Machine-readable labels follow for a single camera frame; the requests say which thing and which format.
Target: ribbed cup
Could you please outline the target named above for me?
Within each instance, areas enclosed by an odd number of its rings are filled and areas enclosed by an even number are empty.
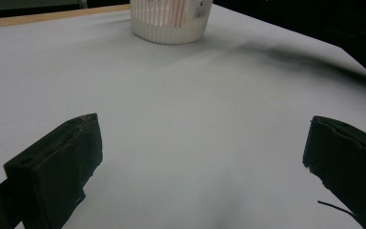
[[[131,0],[132,31],[146,40],[178,45],[204,34],[213,0]]]

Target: wooden table edge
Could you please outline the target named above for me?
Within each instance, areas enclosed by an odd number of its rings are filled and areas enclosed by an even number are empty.
[[[0,27],[27,24],[27,23],[33,23],[33,22],[41,22],[41,21],[49,21],[49,20],[74,17],[74,16],[90,15],[90,14],[101,13],[101,12],[122,11],[122,10],[129,10],[129,9],[130,9],[130,4],[126,4],[126,5],[118,5],[118,6],[102,7],[102,8],[69,10],[69,11],[49,12],[49,13],[41,13],[41,14],[33,14],[33,15],[25,15],[25,16],[5,17],[5,18],[0,18]]]

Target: white tabletop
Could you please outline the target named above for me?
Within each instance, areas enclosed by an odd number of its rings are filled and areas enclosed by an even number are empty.
[[[360,228],[301,163],[310,120],[366,131],[346,52],[213,6],[205,36],[162,46],[130,12],[0,28],[2,165],[98,113],[104,160],[64,228]]]

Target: table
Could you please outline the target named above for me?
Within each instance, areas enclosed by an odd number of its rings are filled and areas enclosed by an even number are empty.
[[[64,228],[359,228],[316,203],[344,207],[301,163],[314,115],[366,131],[352,57],[218,6],[201,40],[162,46],[113,10],[0,27],[0,182],[40,137],[98,113],[104,161]]]

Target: white paper cup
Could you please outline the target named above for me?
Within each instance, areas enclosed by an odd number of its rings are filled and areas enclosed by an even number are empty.
[[[146,40],[178,45],[204,34],[213,0],[131,0],[132,31]]]

